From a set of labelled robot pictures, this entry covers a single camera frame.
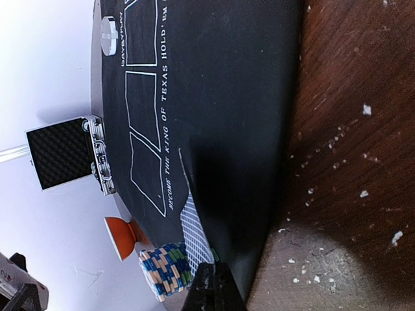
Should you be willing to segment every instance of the paint speck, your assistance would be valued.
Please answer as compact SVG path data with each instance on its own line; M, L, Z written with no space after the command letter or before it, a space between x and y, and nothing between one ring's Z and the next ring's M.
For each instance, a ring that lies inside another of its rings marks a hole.
M372 115L372 107L363 105L363 115Z
M366 190L363 190L361 193L361 198L365 198L367 196L369 196L369 192L367 192Z
M399 241L399 239L403 236L402 231L398 231L397 233L395 233L394 238L392 239L392 246L396 247L397 246L397 242Z

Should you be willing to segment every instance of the black mat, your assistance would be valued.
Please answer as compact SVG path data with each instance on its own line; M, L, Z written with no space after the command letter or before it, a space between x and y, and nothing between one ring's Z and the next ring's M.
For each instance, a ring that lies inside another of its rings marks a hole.
M117 54L102 61L117 191L154 243L182 240L187 198L247 298L272 211L294 98L302 1L102 0Z

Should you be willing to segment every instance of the white background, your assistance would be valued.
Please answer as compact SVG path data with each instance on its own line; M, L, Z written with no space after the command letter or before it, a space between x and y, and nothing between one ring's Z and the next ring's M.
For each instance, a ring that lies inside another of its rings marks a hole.
M0 150L24 132L90 114L93 0L0 0ZM45 192L29 158L0 164L0 252L26 256L50 311L164 310L136 254L119 262L104 226L119 216L93 177Z

